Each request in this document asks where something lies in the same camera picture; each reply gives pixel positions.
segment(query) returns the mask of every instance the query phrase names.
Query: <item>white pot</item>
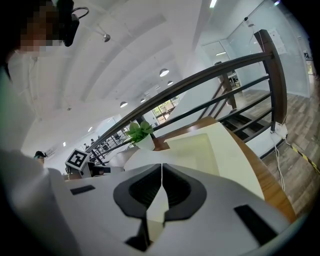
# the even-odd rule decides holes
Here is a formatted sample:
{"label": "white pot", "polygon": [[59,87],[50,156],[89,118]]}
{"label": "white pot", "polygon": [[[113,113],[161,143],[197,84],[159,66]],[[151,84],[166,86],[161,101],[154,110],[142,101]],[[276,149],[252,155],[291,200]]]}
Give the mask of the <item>white pot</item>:
{"label": "white pot", "polygon": [[138,146],[139,149],[150,150],[150,151],[154,150],[156,147],[150,134],[148,134],[147,137],[145,137],[143,140],[140,140],[139,142],[137,142],[136,145]]}

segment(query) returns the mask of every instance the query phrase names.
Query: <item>window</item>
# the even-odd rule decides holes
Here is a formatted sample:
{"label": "window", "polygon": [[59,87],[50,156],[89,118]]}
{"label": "window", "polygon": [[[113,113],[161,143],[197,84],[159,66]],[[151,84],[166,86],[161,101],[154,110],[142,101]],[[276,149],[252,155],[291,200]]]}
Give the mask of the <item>window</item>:
{"label": "window", "polygon": [[172,101],[172,104],[176,107],[179,104],[180,99],[178,96],[175,96],[171,99],[171,101]]}
{"label": "window", "polygon": [[152,109],[152,112],[156,117],[161,115],[161,111],[158,106]]}
{"label": "window", "polygon": [[178,96],[176,96],[152,109],[153,114],[155,115],[156,119],[160,124],[166,122],[171,112],[175,109],[179,102],[180,99]]}

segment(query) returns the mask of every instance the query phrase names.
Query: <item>glass wall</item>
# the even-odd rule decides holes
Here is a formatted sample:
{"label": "glass wall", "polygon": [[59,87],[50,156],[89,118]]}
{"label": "glass wall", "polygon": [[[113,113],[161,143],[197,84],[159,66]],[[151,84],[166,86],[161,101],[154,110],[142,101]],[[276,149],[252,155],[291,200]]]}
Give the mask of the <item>glass wall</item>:
{"label": "glass wall", "polygon": [[163,124],[167,121],[168,117],[175,109],[175,107],[179,104],[179,102],[180,99],[178,96],[176,96],[160,104],[152,110],[153,114],[160,124]]}
{"label": "glass wall", "polygon": [[[259,46],[254,33],[265,29],[269,32],[277,48],[287,92],[309,97],[310,84],[306,60],[288,20],[279,7],[274,6],[271,1],[265,1],[248,17],[250,22],[254,24],[252,27],[241,23],[227,40],[221,41],[230,59],[262,52],[264,49]],[[236,72],[241,85],[245,85],[266,74],[262,63],[237,69]],[[258,85],[255,87],[256,90],[269,91],[267,81],[263,81]]]}

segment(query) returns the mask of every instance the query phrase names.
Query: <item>yellow-black caution tape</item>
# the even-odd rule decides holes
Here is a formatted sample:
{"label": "yellow-black caution tape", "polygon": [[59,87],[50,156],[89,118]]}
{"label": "yellow-black caution tape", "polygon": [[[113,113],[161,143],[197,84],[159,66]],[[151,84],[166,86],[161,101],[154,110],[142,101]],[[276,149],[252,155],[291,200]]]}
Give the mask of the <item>yellow-black caution tape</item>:
{"label": "yellow-black caution tape", "polygon": [[296,149],[294,146],[292,146],[291,144],[289,144],[287,141],[286,141],[286,144],[287,144],[288,146],[290,146],[290,147],[293,149],[293,151],[295,151],[295,152],[297,152],[299,155],[301,155],[301,156],[303,157],[303,159],[305,159],[306,161],[308,161],[308,162],[313,166],[313,168],[315,169],[315,171],[316,171],[318,174],[320,174],[320,170],[319,170],[318,166],[317,166],[313,161],[311,161],[311,159],[310,159],[309,157],[307,157],[304,153],[301,153],[298,149]]}

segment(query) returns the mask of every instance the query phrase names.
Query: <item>power outlet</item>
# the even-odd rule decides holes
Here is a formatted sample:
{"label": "power outlet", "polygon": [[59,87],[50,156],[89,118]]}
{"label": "power outlet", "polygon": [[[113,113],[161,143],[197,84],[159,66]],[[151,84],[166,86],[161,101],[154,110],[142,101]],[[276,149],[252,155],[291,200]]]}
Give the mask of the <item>power outlet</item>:
{"label": "power outlet", "polygon": [[275,122],[275,129],[274,131],[282,138],[284,139],[287,134],[288,134],[288,130],[285,124],[281,125],[278,122]]}

